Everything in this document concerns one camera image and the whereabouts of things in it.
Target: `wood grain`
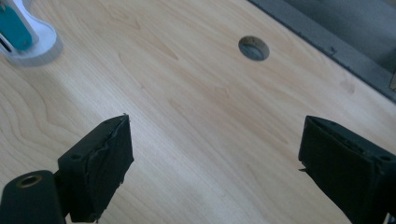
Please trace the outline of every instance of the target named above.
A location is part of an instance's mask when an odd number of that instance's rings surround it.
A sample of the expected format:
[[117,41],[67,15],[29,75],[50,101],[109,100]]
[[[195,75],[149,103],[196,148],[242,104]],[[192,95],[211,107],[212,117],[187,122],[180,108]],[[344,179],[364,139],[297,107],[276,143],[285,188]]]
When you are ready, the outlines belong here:
[[[100,223],[348,223],[304,173],[304,117],[396,153],[396,106],[246,1],[32,4],[64,52],[0,59],[0,189],[104,119],[132,120],[135,162]],[[261,38],[261,63],[238,41]]]

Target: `white object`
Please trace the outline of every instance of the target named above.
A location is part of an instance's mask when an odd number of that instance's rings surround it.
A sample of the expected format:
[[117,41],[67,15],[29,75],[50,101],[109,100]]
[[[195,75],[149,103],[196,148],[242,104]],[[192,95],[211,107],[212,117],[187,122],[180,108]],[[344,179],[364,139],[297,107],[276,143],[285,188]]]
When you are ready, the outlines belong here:
[[1,50],[10,62],[26,67],[39,66],[51,62],[62,52],[63,44],[55,29],[29,13],[27,8],[32,0],[2,1],[15,10],[33,38],[33,44],[28,50]]

